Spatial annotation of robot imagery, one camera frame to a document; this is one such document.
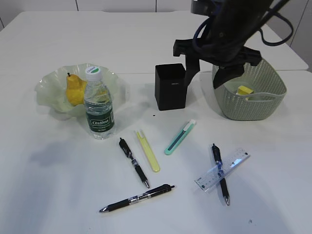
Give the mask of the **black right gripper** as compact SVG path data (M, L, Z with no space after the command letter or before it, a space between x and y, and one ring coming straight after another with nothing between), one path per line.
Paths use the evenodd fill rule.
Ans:
M207 16L192 39L177 39L173 55L185 56L184 85L200 71L200 60L220 66L213 80L217 89L244 74L244 64L257 66L261 53L245 46L262 19L260 0L194 0L191 12Z

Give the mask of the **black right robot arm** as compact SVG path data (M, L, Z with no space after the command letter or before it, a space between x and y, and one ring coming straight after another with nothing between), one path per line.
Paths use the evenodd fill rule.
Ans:
M173 54L185 56L184 86L200 71L200 60L219 67L214 89L242 76L246 63L257 66L261 53L245 43L263 24L271 4L270 0L226 0L201 23L192 39L177 39Z

